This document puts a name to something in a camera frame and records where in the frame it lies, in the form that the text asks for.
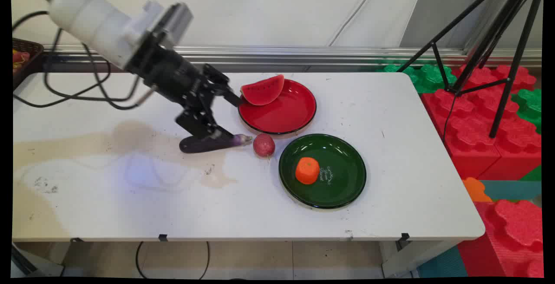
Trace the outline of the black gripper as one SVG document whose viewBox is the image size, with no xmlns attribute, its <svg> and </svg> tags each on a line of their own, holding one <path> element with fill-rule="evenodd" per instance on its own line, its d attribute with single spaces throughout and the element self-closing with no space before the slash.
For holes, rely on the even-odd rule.
<svg viewBox="0 0 555 284">
<path fill-rule="evenodd" d="M 229 86 L 229 78 L 208 63 L 200 69 L 173 49 L 162 47 L 163 37 L 165 33 L 147 33 L 125 70 L 142 78 L 147 87 L 155 86 L 169 101 L 182 105 L 175 122 L 192 136 L 200 140 L 232 139 L 233 134 L 216 123 L 212 112 L 215 95 L 236 108 L 243 103 Z"/>
</svg>

